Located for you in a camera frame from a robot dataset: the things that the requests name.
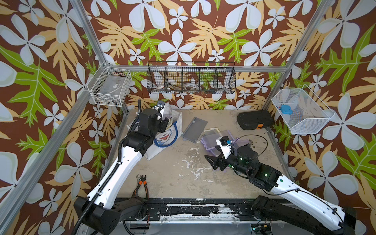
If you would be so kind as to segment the grey mesh pouch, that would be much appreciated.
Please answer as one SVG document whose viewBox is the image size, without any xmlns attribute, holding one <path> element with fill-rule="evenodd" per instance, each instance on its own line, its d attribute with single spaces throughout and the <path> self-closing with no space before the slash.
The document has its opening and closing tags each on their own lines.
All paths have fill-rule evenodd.
<svg viewBox="0 0 376 235">
<path fill-rule="evenodd" d="M 197 143 L 207 123 L 208 122 L 206 120 L 194 117 L 191 123 L 188 125 L 185 132 L 183 133 L 183 139 L 188 140 L 194 144 Z"/>
</svg>

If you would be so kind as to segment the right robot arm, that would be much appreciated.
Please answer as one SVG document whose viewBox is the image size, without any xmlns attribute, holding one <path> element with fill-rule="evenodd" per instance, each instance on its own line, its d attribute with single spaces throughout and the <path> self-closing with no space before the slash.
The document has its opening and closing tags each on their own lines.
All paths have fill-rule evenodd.
<svg viewBox="0 0 376 235">
<path fill-rule="evenodd" d="M 344 209 L 298 186 L 277 169 L 261 163 L 257 152 L 248 145 L 238 149 L 230 145 L 219 148 L 219 156 L 205 156 L 214 170 L 231 168 L 240 172 L 267 194 L 258 196 L 251 207 L 257 219 L 281 220 L 314 235 L 355 233 L 354 209 Z"/>
</svg>

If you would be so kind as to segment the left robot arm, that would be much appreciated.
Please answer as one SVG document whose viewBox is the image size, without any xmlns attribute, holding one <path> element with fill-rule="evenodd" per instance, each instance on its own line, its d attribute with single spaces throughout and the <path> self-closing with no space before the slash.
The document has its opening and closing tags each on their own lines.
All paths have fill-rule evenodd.
<svg viewBox="0 0 376 235">
<path fill-rule="evenodd" d="M 81 224 L 95 233 L 111 234 L 120 221 L 141 213 L 146 201 L 135 196 L 116 205 L 119 190 L 133 167 L 153 145 L 158 133 L 165 132 L 168 118 L 164 118 L 165 102 L 153 108 L 140 109 L 125 138 L 118 145 L 118 157 L 99 184 L 86 196 L 77 198 L 74 208 L 79 220 L 72 231 L 77 235 Z"/>
</svg>

